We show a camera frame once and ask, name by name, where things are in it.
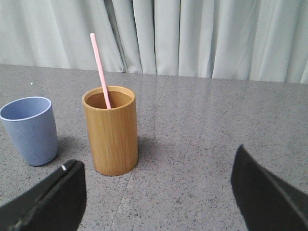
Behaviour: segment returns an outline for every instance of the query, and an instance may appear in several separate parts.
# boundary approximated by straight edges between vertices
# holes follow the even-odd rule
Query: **curtain fold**
[[[307,0],[1,0],[0,64],[308,83]]]

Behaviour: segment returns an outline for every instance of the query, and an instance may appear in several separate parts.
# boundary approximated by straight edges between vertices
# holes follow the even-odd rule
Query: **curtain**
[[[0,64],[308,83],[308,0],[1,0]]]

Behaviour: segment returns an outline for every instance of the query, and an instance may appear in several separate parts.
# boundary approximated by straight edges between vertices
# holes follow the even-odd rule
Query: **granite countertop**
[[[230,177],[235,152],[248,152],[308,193],[308,85],[105,73],[108,85],[136,93],[139,162],[107,177],[93,168],[82,95],[96,71],[0,65],[0,106],[50,98],[57,157],[31,167],[0,125],[0,205],[69,159],[85,163],[87,208],[79,231],[246,230]]]

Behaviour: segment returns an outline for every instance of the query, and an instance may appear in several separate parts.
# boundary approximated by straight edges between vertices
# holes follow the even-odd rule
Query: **cup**
[[[119,86],[107,89],[111,109],[106,108],[101,87],[85,93],[82,103],[95,170],[119,176],[138,162],[135,93]]]
[[[0,119],[29,165],[44,165],[55,158],[58,140],[49,99],[27,97],[10,102],[0,109]]]

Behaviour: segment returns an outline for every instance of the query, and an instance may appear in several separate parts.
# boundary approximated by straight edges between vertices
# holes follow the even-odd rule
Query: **cup rim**
[[[90,95],[90,93],[93,92],[93,91],[101,90],[99,93],[103,92],[102,87],[97,87],[97,88],[93,88],[93,89],[87,91],[86,93],[84,93],[84,95],[82,96],[82,103],[86,107],[94,109],[94,110],[98,110],[98,111],[112,111],[112,110],[118,110],[120,108],[126,107],[127,105],[130,105],[135,100],[135,98],[136,98],[135,92],[133,90],[129,89],[129,88],[122,87],[122,86],[107,86],[107,90],[108,91],[116,91],[115,89],[125,89],[125,91],[129,91],[132,94],[131,100],[128,103],[126,103],[126,104],[124,104],[124,105],[122,105],[120,107],[114,107],[114,108],[110,108],[110,109],[108,109],[108,108],[92,107],[92,106],[87,104],[86,98],[90,97],[92,95],[92,94]]]
[[[8,105],[10,105],[10,104],[12,104],[12,103],[15,103],[15,102],[17,102],[17,101],[26,100],[26,99],[33,99],[33,98],[40,98],[40,99],[47,100],[48,103],[49,103],[49,105],[47,106],[47,108],[46,108],[44,111],[42,111],[42,112],[40,112],[40,113],[38,113],[38,114],[36,114],[36,115],[27,117],[27,118],[22,118],[22,119],[7,119],[7,118],[2,117],[2,115],[1,115],[2,110],[3,110],[5,107],[7,107]],[[46,98],[46,97],[42,97],[42,96],[24,97],[24,98],[21,98],[21,99],[17,99],[17,100],[11,101],[11,102],[7,103],[6,105],[4,105],[4,106],[0,109],[0,119],[1,119],[1,120],[5,120],[5,121],[12,121],[12,122],[14,122],[14,121],[24,121],[24,120],[28,120],[28,119],[32,119],[32,118],[35,118],[35,117],[37,117],[37,116],[40,116],[41,114],[44,114],[46,111],[48,111],[48,110],[50,109],[50,107],[51,107],[51,100],[48,99],[48,98]]]

